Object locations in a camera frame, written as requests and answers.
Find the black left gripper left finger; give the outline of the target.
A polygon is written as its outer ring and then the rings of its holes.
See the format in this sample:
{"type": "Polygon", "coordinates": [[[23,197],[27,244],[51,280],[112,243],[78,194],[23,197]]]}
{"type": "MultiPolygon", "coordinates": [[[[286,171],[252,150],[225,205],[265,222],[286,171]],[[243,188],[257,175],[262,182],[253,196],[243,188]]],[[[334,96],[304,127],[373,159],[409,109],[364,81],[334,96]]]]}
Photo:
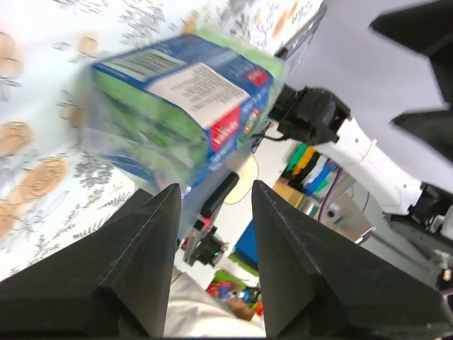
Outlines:
{"type": "Polygon", "coordinates": [[[1,282],[3,337],[161,337],[180,188],[138,191],[100,229],[1,282]]]}

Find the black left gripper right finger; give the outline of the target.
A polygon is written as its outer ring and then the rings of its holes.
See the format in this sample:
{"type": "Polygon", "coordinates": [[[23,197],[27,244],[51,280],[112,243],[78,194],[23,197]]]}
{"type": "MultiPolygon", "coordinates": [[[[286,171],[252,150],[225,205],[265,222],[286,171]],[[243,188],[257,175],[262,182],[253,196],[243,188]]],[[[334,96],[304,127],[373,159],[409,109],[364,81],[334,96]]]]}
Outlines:
{"type": "Polygon", "coordinates": [[[444,337],[452,311],[430,286],[305,215],[262,181],[253,224],[269,337],[444,337]]]}

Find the blue green sponge pack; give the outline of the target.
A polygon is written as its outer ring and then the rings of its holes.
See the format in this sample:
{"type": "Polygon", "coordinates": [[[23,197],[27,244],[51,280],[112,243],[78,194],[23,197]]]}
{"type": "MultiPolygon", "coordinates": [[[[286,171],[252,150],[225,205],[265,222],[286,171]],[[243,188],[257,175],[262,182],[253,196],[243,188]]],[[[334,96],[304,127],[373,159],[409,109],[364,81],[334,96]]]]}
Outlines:
{"type": "Polygon", "coordinates": [[[198,185],[258,129],[285,63],[213,30],[182,34],[87,70],[89,152],[151,184],[198,185]]]}

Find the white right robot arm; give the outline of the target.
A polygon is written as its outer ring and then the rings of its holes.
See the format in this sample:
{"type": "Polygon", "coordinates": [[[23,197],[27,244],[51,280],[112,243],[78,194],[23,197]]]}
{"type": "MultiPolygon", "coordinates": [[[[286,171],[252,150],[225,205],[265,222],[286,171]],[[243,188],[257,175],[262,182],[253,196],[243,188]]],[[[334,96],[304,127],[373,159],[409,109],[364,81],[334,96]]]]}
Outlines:
{"type": "Polygon", "coordinates": [[[452,2],[329,1],[270,117],[335,161],[391,224],[452,209],[452,2]]]}

